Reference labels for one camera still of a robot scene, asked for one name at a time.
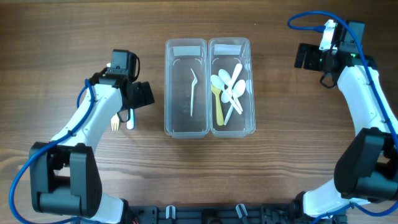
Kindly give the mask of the white plastic fork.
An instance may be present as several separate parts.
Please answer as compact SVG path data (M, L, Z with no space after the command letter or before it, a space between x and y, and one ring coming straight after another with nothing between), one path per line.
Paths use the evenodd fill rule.
M134 122L134 110L133 109L130 109L129 115L130 115L130 118L126 122L126 127L127 127L127 129L132 130L134 128L134 123L135 123Z

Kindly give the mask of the white side-lying fork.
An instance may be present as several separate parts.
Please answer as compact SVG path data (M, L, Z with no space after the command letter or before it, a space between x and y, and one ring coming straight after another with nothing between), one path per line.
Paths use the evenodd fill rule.
M190 97L190 116L193 116L193 109L194 109L194 99L195 99L195 86L198 82L197 76L195 75L195 72L193 71L193 69L190 69L193 75L193 81L192 81L192 85L191 85L191 97Z

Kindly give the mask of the white plastic spoon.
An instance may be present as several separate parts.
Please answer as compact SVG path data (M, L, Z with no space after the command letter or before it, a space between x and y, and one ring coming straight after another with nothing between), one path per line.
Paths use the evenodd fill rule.
M224 87L224 81L217 75L211 75L211 83L214 85L216 88L220 89L227 97L231 105L235 108L235 110L239 113L242 114L242 111L239 109L238 105L236 102L233 100L230 94L226 91Z
M243 108L240 105L240 102L238 101L238 96L237 94L234 92L234 90L232 89L233 84L230 84L231 81L231 76L229 75L229 73L224 70L224 69L220 69L218 72L218 76L224 81L224 83L228 86L229 88L229 92L231 93L231 96L234 100L234 102L237 104L238 108L240 109L239 114L241 114L243 112Z

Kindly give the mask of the short white spoon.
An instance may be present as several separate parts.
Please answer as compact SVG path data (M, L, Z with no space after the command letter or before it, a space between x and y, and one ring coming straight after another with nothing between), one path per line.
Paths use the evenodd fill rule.
M233 92L233 86L236 83L236 80L237 80L239 74L241 73L242 68L243 68L243 65L241 63L237 63L234 68L232 76L230 76L229 73L225 69L220 69L218 71L218 76L224 81L224 84L227 86L226 90L228 91L228 93Z

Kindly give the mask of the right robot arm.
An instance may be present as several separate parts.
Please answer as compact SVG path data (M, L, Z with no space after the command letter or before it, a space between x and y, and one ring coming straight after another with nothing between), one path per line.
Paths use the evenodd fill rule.
M298 196L298 214L312 223L331 219L348 208L383 217L397 210L397 118L384 96L375 60L363 53L364 23L331 18L312 27L319 45L301 43L295 67L331 77L342 92L355 137L339 158L333 178Z

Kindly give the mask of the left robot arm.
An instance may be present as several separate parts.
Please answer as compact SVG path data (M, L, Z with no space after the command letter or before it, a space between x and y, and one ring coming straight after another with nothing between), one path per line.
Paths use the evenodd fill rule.
M30 149L32 207L39 213L68 215L72 222L137 223L125 199L103 192L96 147L113 116L154 103L148 82L137 80L139 57L113 50L111 63L85 80L77 110L49 142Z

